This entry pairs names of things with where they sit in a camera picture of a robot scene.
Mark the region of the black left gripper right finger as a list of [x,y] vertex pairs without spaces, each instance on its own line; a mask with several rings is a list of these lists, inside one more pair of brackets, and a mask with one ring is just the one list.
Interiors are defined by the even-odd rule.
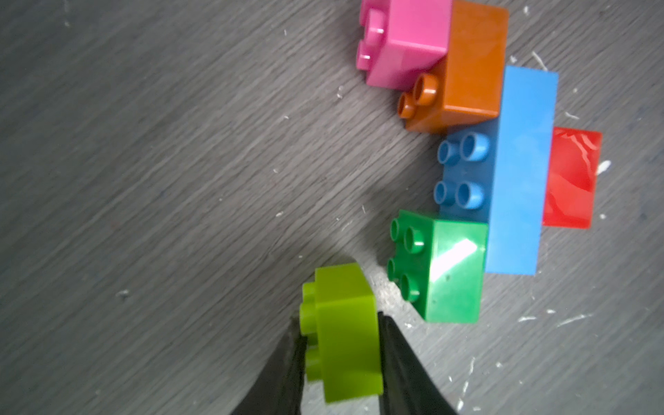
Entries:
[[393,415],[458,413],[442,396],[397,323],[378,313],[383,394],[380,413]]

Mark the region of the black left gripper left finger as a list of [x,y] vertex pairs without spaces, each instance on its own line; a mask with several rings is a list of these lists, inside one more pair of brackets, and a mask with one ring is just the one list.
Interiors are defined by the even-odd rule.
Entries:
[[231,415],[301,414],[306,347],[299,318],[292,317],[256,382]]

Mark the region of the lime green lego brick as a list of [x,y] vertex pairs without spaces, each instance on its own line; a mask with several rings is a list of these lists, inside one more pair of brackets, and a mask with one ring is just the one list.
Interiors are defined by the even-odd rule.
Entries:
[[317,268],[302,286],[304,371],[327,403],[384,392],[375,294],[357,263]]

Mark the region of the blue long lego brick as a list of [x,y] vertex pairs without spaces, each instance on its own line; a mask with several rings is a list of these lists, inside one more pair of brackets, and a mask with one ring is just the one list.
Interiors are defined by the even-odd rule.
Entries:
[[499,116],[446,134],[437,149],[439,214],[488,225],[487,273],[536,273],[558,84],[554,72],[506,67]]

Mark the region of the red lego brick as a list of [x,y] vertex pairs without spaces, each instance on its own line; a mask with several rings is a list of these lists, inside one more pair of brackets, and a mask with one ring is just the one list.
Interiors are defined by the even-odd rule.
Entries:
[[553,129],[543,225],[591,227],[603,134]]

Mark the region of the orange lego brick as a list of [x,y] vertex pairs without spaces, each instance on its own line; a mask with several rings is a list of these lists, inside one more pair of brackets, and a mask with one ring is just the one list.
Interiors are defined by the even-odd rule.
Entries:
[[454,1],[448,53],[399,97],[408,131],[439,134],[499,116],[508,40],[506,9]]

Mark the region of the pink lego brick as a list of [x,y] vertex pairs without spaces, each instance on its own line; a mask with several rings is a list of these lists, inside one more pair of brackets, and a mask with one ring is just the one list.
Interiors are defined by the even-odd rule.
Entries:
[[356,67],[368,86],[410,90],[448,52],[451,0],[362,0]]

